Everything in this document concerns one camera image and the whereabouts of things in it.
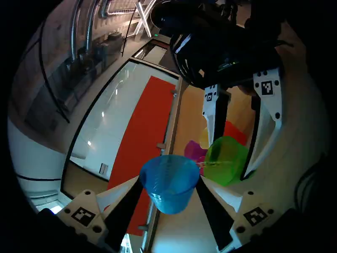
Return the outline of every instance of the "red wall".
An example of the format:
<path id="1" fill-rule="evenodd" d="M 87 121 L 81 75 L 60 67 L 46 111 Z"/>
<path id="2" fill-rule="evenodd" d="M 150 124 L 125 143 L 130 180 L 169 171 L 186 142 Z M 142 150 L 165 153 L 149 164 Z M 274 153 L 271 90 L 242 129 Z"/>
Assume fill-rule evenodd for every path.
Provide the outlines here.
<path id="1" fill-rule="evenodd" d="M 128 123 L 112 168 L 108 189 L 139 175 L 142 166 L 160 155 L 175 86 L 151 76 Z M 142 235 L 139 225 L 146 224 L 150 198 L 143 190 L 127 233 Z"/>

